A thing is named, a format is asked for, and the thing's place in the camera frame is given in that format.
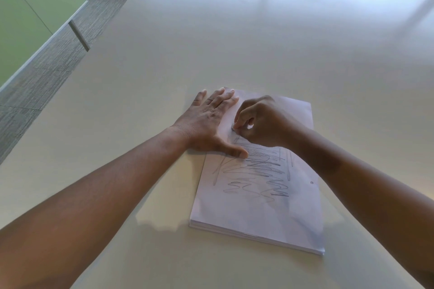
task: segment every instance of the paper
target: paper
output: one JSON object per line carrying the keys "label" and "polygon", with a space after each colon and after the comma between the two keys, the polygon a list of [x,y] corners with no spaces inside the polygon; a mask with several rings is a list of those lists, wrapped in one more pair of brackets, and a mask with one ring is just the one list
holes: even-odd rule
{"label": "paper", "polygon": [[[249,157],[208,153],[190,216],[190,226],[323,254],[323,218],[318,175],[297,155],[251,144],[232,130],[236,111],[258,94],[235,91],[237,105],[218,133],[241,145]],[[273,96],[293,117],[313,129],[310,103]]]}

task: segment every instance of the table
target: table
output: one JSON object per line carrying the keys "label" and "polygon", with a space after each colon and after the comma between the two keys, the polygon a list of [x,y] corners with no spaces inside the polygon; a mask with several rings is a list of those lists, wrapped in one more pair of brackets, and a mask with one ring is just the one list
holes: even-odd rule
{"label": "table", "polygon": [[[221,86],[311,102],[321,134],[434,198],[433,5],[128,0],[0,166],[0,226]],[[323,258],[189,228],[203,161],[184,154],[75,287],[420,287],[324,183]]]}

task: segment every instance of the white paper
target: white paper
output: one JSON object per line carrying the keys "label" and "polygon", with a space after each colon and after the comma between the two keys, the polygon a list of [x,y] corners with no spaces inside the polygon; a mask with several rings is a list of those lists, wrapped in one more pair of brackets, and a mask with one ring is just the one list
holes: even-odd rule
{"label": "white paper", "polygon": [[[323,254],[323,218],[317,174],[297,155],[251,144],[232,130],[236,111],[258,94],[237,90],[237,105],[218,132],[243,146],[246,160],[208,153],[190,216],[190,225],[218,233]],[[293,117],[313,129],[310,103],[273,96]]]}

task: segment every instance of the metal post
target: metal post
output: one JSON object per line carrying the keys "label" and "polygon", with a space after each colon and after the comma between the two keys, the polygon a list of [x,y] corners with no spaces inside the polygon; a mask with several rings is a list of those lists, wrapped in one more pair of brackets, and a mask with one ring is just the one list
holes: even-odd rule
{"label": "metal post", "polygon": [[74,31],[75,35],[77,36],[77,38],[80,40],[80,42],[82,43],[84,49],[88,52],[90,47],[86,41],[86,39],[84,39],[83,35],[81,34],[80,30],[77,28],[77,26],[75,25],[73,20],[69,21],[69,26],[71,27],[71,29]]}

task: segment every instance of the gray carpet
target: gray carpet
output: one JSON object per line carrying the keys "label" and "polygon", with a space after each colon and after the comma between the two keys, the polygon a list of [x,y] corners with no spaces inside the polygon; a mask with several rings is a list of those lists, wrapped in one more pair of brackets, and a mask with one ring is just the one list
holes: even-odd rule
{"label": "gray carpet", "polygon": [[[74,22],[92,48],[127,0],[89,0]],[[0,92],[0,164],[86,54],[69,26]]]}

